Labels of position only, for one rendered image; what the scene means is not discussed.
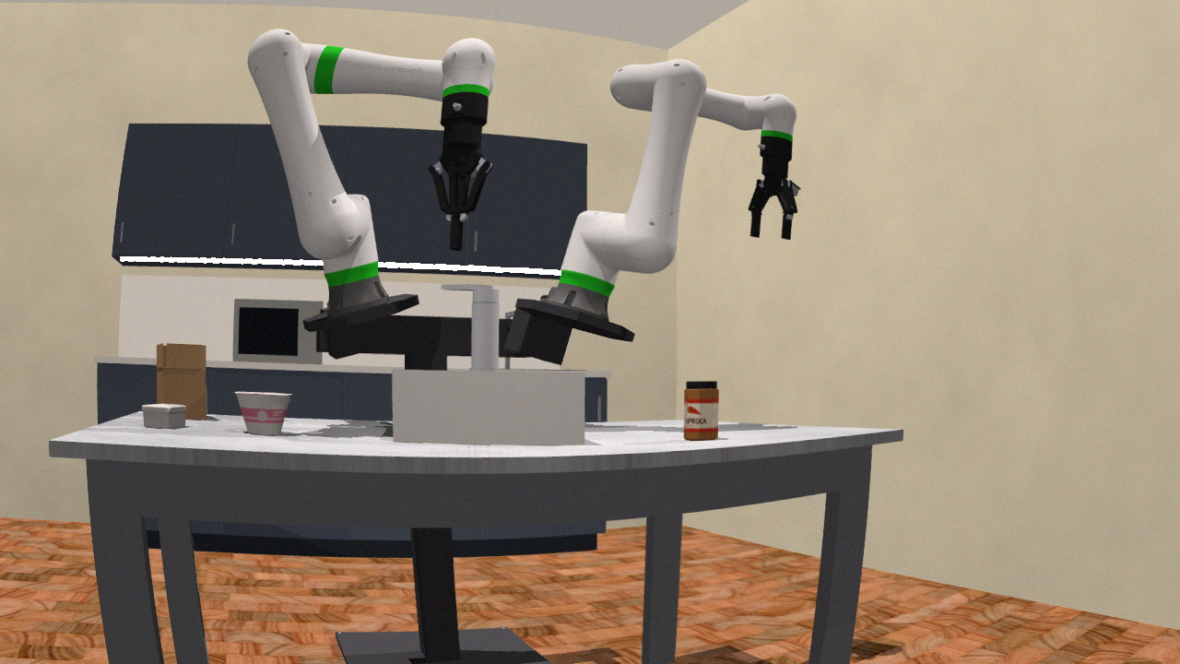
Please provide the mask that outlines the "white rectangular sink basin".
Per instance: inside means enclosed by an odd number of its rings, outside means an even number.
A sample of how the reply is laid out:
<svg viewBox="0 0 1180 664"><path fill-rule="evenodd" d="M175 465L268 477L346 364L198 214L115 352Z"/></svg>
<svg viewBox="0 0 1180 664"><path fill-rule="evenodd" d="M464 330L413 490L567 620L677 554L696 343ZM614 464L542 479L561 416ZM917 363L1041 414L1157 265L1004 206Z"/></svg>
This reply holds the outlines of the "white rectangular sink basin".
<svg viewBox="0 0 1180 664"><path fill-rule="evenodd" d="M399 443L584 445L584 373L392 369Z"/></svg>

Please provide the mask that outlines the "brown cardboard box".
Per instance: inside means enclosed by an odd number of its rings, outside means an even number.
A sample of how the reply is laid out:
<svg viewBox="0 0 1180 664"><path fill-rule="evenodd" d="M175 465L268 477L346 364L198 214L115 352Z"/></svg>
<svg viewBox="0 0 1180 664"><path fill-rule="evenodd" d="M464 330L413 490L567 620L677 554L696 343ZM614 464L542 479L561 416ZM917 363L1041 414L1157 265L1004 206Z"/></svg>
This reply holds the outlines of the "brown cardboard box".
<svg viewBox="0 0 1180 664"><path fill-rule="evenodd" d="M206 346L157 346L157 405L163 403L186 405L186 420L206 420Z"/></svg>

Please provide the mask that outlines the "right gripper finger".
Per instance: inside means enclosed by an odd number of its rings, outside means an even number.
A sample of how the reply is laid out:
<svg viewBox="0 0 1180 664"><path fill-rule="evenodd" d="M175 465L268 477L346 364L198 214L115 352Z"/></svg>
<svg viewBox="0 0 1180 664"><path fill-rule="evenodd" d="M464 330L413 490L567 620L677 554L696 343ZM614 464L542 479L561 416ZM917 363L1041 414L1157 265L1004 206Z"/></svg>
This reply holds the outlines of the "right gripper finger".
<svg viewBox="0 0 1180 664"><path fill-rule="evenodd" d="M461 239L463 239L463 222L468 221L468 213L476 211L478 204L479 195L481 193L483 185L489 177L490 169L493 167L489 160L484 160L483 157L478 165L478 173L476 176L476 183L473 184L471 192L468 192L468 178L471 175L466 175L468 157L461 156L461 167L460 167L460 182L458 190L458 208L455 208L455 222L454 222L454 249L455 251L461 251ZM468 200L467 200L468 195Z"/></svg>
<svg viewBox="0 0 1180 664"><path fill-rule="evenodd" d="M448 157L448 200L447 193L445 192L445 184L442 183L442 165L437 162L434 167L430 167L430 173L433 176L433 180L437 188L437 196L442 213L446 213L446 218L451 221L451 234L450 234L450 249L454 249L454 222L455 222L455 208L458 208L458 190L459 190L459 176L455 176L455 158Z"/></svg>

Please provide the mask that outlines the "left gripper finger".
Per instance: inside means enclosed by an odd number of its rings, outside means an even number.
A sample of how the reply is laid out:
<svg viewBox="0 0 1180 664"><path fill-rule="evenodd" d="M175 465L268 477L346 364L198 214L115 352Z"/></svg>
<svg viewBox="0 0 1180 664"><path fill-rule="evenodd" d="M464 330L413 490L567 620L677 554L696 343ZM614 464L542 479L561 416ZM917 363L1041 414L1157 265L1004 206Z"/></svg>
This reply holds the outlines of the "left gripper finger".
<svg viewBox="0 0 1180 664"><path fill-rule="evenodd" d="M784 186L784 192L778 192L778 188L771 182L771 188L778 195L778 200L781 208L784 208L784 239L791 239L792 219L794 213L796 213L796 200L794 200L792 180L784 178L784 184L781 185Z"/></svg>
<svg viewBox="0 0 1180 664"><path fill-rule="evenodd" d="M760 238L761 215L762 215L761 212L763 210L763 205L766 205L767 200L771 200L771 197L773 196L766 193L768 186L771 186L768 182L763 182L760 180L760 178L758 178L755 192L753 193L753 198L750 199L750 205L749 205L750 236L753 236L753 238Z"/></svg>

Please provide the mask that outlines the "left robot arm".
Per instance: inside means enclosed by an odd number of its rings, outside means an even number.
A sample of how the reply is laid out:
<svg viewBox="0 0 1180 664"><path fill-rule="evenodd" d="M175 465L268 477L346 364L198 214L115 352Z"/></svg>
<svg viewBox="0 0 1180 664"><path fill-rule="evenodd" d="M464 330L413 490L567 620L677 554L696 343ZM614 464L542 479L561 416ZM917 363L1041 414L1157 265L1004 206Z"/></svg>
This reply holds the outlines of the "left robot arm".
<svg viewBox="0 0 1180 664"><path fill-rule="evenodd" d="M796 121L794 103L786 96L707 88L703 71L684 59L625 65L614 73L610 91L624 109L653 111L631 208L628 213L579 213L560 282L540 298L607 321L620 270L660 272L676 255L684 167L697 117L743 131L761 129L760 155L788 162Z"/></svg>

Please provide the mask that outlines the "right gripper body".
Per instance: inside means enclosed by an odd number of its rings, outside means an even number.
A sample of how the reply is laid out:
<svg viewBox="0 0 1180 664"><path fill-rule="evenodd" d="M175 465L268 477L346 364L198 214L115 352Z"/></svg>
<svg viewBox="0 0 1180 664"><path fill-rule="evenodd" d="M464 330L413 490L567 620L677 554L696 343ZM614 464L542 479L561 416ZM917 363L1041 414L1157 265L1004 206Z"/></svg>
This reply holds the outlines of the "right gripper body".
<svg viewBox="0 0 1180 664"><path fill-rule="evenodd" d="M461 156L468 157L466 175L476 171L481 155L483 124L472 119L455 119L445 125L442 132L442 155L440 164L448 173L448 157L455 158L455 176L459 176L461 167Z"/></svg>

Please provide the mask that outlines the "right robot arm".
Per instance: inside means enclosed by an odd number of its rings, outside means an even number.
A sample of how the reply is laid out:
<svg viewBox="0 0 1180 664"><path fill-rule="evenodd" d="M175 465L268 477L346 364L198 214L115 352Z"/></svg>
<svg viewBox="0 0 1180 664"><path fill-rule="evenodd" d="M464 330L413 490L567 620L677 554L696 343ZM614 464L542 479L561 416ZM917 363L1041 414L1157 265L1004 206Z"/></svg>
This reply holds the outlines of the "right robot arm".
<svg viewBox="0 0 1180 664"><path fill-rule="evenodd" d="M489 42L468 38L454 42L442 63L437 63L300 42L289 29L270 29L253 42L248 68L277 138L299 238L307 254L322 259L329 289L327 315L384 305L389 297L378 272L371 200L345 192L313 112L312 94L424 98L442 101L442 127L455 119L484 126L494 87L493 50Z"/></svg>

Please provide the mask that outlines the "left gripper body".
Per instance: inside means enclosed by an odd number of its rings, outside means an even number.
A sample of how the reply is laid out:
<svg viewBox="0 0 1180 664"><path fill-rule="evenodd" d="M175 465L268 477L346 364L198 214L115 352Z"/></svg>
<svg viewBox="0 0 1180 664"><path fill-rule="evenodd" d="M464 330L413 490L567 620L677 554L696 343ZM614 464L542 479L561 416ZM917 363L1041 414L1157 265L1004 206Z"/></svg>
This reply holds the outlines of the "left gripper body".
<svg viewBox="0 0 1180 664"><path fill-rule="evenodd" d="M781 157L763 156L761 173L763 175L763 182L768 182L768 184L773 182L778 188L778 192L784 192L781 184L784 184L784 178L787 178L788 175L788 160L781 159ZM768 186L766 193L774 195L773 189Z"/></svg>

